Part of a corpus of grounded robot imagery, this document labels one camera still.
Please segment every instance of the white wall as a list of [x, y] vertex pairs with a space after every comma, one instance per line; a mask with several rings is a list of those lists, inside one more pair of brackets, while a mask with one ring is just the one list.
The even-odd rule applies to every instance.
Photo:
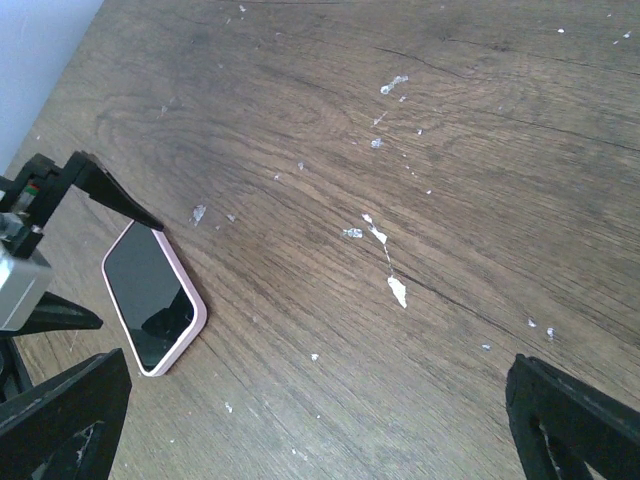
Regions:
[[102, 0], [0, 0], [0, 174], [101, 4]]

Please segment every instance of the phone screen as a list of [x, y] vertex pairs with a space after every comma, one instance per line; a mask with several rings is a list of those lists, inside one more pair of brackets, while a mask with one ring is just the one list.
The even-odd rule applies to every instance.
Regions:
[[153, 231], [133, 223], [104, 261], [120, 314], [145, 369], [189, 327], [194, 308]]

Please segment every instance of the wooden table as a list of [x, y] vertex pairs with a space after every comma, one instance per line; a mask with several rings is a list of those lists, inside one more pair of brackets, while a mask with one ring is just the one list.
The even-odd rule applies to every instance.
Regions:
[[523, 478], [516, 353], [640, 407], [639, 39], [634, 2], [106, 0], [10, 172], [97, 154], [210, 316], [139, 378], [126, 220], [73, 191], [42, 251], [105, 326], [20, 341], [34, 380], [124, 347], [114, 479]]

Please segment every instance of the smartphone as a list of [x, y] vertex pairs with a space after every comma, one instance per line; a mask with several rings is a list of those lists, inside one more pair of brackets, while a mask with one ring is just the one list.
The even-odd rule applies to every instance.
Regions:
[[131, 222], [104, 257], [102, 273], [140, 371], [166, 373], [207, 319], [167, 237]]

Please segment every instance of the wood grain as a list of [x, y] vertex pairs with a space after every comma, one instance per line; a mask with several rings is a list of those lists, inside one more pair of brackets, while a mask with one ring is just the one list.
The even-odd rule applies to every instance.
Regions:
[[[23, 339], [35, 380], [125, 347], [114, 479], [523, 478], [516, 353], [640, 407], [634, 31], [632, 2], [106, 0], [12, 171], [96, 153], [210, 316], [138, 378], [99, 270], [126, 222], [72, 192], [42, 250], [105, 326]], [[341, 236], [365, 212], [406, 310]]]

